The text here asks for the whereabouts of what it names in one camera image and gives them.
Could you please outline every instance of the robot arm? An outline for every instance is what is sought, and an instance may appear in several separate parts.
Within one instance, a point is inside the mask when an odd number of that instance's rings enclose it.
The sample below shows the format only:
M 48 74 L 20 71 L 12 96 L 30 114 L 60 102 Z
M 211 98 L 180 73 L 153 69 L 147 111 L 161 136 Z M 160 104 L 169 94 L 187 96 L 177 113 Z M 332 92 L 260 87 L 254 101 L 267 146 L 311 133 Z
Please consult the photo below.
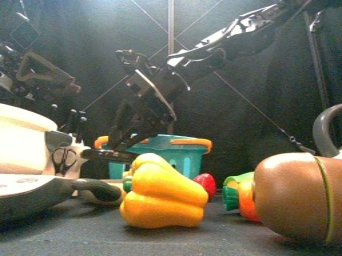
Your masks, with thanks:
M 28 18 L 16 12 L 0 21 L 0 87 L 14 97 L 48 101 L 76 94 L 74 78 L 29 50 L 38 33 Z
M 117 51 L 117 58 L 129 74 L 127 86 L 133 100 L 123 102 L 116 112 L 108 136 L 109 148 L 124 151 L 143 139 L 156 136 L 160 129 L 176 120 L 169 104 L 189 90 L 193 81 L 224 66 L 225 60 L 266 49 L 274 42 L 276 28 L 304 8 L 335 7 L 340 2 L 282 0 L 248 12 L 204 38 L 193 49 L 167 56 L 159 68 L 132 50 Z

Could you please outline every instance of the teal plastic basket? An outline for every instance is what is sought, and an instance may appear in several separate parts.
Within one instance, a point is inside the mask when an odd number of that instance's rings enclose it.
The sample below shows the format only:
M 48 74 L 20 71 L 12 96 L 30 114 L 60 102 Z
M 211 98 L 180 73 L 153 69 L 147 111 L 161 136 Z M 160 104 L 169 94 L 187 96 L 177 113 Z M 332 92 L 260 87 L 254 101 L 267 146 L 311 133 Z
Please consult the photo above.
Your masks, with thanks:
M 159 134 L 135 144 L 127 151 L 136 154 L 157 154 L 185 177 L 193 179 L 200 173 L 201 155 L 211 151 L 211 145 L 207 139 Z M 123 172 L 129 166 L 109 162 L 108 169 L 109 178 L 121 179 Z

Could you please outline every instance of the pot handle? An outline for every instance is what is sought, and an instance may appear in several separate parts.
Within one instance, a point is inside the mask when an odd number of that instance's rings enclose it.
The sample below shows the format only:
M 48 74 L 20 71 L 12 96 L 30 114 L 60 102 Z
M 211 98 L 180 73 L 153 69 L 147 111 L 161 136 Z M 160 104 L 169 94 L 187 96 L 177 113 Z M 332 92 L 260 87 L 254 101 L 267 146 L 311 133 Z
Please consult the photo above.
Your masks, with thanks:
M 328 133 L 332 118 L 342 112 L 342 104 L 327 108 L 316 117 L 312 127 L 314 141 L 319 153 L 324 157 L 334 157 L 339 154 Z
M 72 144 L 72 136 L 60 131 L 45 131 L 45 144 L 49 152 L 58 147 L 68 147 Z
M 116 201 L 121 197 L 121 190 L 119 187 L 96 179 L 73 180 L 72 188 L 74 190 L 89 190 L 96 199 L 103 202 Z

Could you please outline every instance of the white pot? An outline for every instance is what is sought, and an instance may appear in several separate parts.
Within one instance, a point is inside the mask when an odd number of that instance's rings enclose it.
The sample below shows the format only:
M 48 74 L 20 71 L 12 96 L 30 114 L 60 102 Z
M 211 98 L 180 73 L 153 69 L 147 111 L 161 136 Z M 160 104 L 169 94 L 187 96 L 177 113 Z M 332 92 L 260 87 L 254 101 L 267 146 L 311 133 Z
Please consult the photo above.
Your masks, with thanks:
M 42 173 L 50 161 L 44 132 L 56 129 L 44 116 L 0 104 L 0 173 Z

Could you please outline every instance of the yellow bell pepper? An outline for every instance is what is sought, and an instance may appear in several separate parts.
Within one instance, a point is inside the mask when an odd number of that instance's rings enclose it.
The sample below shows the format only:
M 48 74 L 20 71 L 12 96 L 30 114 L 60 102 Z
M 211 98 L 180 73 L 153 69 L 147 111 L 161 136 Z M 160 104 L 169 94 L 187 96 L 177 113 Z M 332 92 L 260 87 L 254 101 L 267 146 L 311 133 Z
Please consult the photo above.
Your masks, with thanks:
M 127 175 L 132 176 L 132 191 L 120 205 L 120 214 L 131 226 L 152 229 L 199 225 L 208 194 L 160 156 L 137 156 Z

